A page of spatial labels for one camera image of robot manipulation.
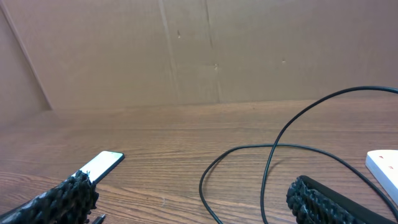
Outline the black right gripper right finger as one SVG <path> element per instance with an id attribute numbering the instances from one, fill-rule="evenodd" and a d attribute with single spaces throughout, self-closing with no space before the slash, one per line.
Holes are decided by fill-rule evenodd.
<path id="1" fill-rule="evenodd" d="M 298 224 L 394 224 L 305 175 L 290 185 L 286 202 Z"/>

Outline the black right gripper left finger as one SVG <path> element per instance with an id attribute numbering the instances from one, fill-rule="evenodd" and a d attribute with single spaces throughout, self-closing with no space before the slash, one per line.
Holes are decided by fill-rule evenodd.
<path id="1" fill-rule="evenodd" d="M 1 215 L 1 224 L 84 224 L 99 193 L 87 173 L 78 171 L 58 186 Z"/>

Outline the Samsung Galaxy smartphone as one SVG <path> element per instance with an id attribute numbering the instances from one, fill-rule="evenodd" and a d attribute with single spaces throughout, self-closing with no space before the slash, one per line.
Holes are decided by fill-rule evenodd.
<path id="1" fill-rule="evenodd" d="M 120 164 L 124 158 L 125 155 L 121 152 L 102 151 L 80 168 L 79 171 L 87 174 L 92 184 L 97 184 Z"/>

